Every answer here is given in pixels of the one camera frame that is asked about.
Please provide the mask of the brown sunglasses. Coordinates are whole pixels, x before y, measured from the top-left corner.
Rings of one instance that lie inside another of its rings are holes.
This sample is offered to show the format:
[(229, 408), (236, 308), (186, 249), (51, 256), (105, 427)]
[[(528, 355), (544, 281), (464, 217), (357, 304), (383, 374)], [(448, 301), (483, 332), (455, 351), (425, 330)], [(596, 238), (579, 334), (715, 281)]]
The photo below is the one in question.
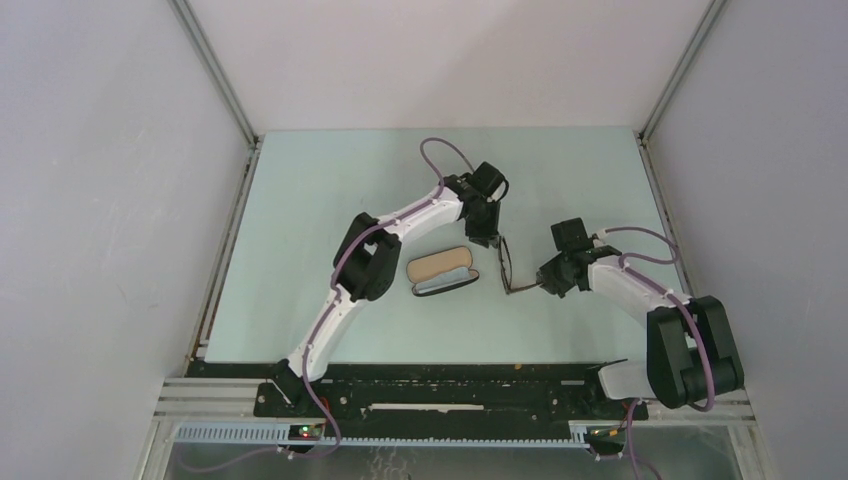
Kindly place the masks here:
[(513, 262), (508, 242), (504, 236), (500, 236), (498, 238), (497, 255), (500, 266), (501, 282), (506, 295), (518, 294), (537, 288), (541, 285), (538, 281), (523, 286), (515, 286), (513, 284)]

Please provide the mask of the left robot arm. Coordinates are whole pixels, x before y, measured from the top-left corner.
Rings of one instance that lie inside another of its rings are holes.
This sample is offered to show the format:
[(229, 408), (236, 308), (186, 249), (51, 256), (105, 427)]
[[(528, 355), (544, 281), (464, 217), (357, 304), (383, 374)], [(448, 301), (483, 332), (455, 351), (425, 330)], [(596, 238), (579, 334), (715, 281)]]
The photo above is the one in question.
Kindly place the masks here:
[(484, 162), (470, 173), (440, 177), (421, 199), (386, 215), (356, 216), (333, 260), (329, 293), (309, 333), (269, 377), (277, 402), (292, 416), (304, 416), (316, 403), (312, 383), (325, 374), (329, 359), (356, 314), (392, 286), (402, 247), (433, 230), (462, 221), (465, 236), (485, 248), (497, 245), (500, 203), (509, 181)]

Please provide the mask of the light blue cleaning cloth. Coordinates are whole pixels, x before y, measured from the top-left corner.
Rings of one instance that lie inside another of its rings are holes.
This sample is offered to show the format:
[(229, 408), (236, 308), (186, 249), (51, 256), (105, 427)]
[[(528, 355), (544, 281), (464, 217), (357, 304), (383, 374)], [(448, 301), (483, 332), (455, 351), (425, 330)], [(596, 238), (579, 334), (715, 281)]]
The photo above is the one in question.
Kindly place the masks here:
[(458, 267), (417, 284), (416, 292), (419, 296), (436, 295), (474, 283), (478, 277), (476, 270)]

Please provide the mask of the black glasses case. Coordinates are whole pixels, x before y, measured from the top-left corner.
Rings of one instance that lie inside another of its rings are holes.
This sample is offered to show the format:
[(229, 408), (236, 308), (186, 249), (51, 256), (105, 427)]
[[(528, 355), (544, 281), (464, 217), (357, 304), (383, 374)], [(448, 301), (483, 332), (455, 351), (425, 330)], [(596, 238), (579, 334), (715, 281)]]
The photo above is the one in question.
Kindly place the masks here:
[(454, 247), (411, 260), (407, 263), (406, 274), (412, 284), (412, 294), (415, 297), (429, 297), (419, 296), (416, 292), (416, 285), (458, 267), (469, 267), (476, 270), (473, 267), (472, 252), (468, 247)]

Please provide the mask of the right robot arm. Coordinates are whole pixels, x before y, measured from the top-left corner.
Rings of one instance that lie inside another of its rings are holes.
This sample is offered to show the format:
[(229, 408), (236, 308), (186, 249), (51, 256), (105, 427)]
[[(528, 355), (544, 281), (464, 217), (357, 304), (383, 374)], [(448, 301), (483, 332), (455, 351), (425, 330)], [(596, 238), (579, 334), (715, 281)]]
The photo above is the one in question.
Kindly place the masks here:
[(718, 396), (741, 390), (745, 373), (723, 303), (691, 297), (637, 271), (634, 253), (589, 234), (580, 218), (552, 225), (555, 256), (537, 271), (539, 286), (559, 298), (597, 294), (633, 318), (646, 333), (642, 360), (598, 367), (581, 392), (585, 411), (606, 418), (622, 400), (656, 400), (669, 409), (713, 408)]

